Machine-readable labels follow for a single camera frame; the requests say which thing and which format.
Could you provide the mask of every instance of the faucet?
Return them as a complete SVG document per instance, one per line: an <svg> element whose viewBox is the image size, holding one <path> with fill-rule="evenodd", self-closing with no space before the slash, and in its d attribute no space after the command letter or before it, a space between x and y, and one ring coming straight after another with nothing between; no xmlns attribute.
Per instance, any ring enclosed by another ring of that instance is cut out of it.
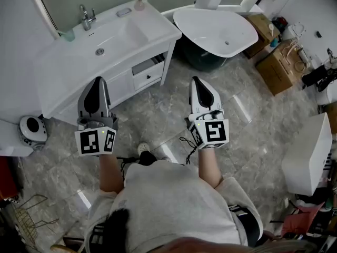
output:
<svg viewBox="0 0 337 253"><path fill-rule="evenodd" d="M80 5L81 22L82 22L82 26L84 30L86 31L90 30L91 22L96 20L95 11L93 8L91 10L93 11L93 16L89 18L88 12L86 11L85 6L82 4Z"/></svg>

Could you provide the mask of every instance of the cardboard box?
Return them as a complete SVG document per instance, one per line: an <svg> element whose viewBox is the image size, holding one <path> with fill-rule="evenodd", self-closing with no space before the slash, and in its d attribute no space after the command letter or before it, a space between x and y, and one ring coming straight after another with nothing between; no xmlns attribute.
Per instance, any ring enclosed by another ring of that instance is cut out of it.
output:
<svg viewBox="0 0 337 253"><path fill-rule="evenodd" d="M269 29L269 25L272 24L272 22L269 21L269 19L263 14L249 15L246 19L251 23L251 25L253 25L259 36L258 41L244 51L244 54L248 58L251 58L264 47L269 45L274 38L278 37L280 31L274 26L272 35L271 30Z"/></svg>
<svg viewBox="0 0 337 253"><path fill-rule="evenodd" d="M328 114L331 133L337 134L337 102L326 105L323 110Z"/></svg>
<svg viewBox="0 0 337 253"><path fill-rule="evenodd" d="M297 67L303 65L297 50L293 49L288 54L291 49L290 43L291 41L282 42L256 65L256 69L273 95L277 95L293 86L305 72L305 70L298 71L296 69L296 64Z"/></svg>
<svg viewBox="0 0 337 253"><path fill-rule="evenodd" d="M274 50L257 64L256 69L273 95L277 95L293 85L292 78L289 77L290 69L280 50Z"/></svg>

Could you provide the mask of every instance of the soap dispenser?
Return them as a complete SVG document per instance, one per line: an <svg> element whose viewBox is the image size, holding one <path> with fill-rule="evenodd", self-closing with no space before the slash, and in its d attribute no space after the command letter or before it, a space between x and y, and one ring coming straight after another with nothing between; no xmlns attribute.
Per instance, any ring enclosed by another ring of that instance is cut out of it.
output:
<svg viewBox="0 0 337 253"><path fill-rule="evenodd" d="M134 9L137 11L142 11L144 9L145 5L143 0L137 0L135 5L134 5Z"/></svg>

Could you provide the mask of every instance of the red object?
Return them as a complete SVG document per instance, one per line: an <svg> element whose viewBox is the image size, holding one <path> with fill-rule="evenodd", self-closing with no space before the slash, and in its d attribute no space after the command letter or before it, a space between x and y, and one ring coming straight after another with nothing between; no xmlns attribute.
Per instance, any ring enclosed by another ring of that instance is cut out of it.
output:
<svg viewBox="0 0 337 253"><path fill-rule="evenodd" d="M17 195L17 189L6 157L0 157L0 200Z"/></svg>
<svg viewBox="0 0 337 253"><path fill-rule="evenodd" d="M284 236L287 232L295 234L306 234L310 228L312 221L318 211L323 206L324 202L314 207L298 206L300 213L286 216L283 223L281 235Z"/></svg>

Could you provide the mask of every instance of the black strap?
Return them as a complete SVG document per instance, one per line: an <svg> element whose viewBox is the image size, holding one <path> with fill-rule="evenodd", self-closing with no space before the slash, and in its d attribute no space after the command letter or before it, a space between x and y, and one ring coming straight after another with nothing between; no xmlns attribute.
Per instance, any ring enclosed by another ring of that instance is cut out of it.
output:
<svg viewBox="0 0 337 253"><path fill-rule="evenodd" d="M105 223L98 224L94 227L92 234L89 238L90 252L102 252L103 251L103 231Z"/></svg>
<svg viewBox="0 0 337 253"><path fill-rule="evenodd" d="M260 236L260 227L254 215L246 207L233 205L229 207L230 211L235 213L241 221L246 231L248 246L254 247Z"/></svg>

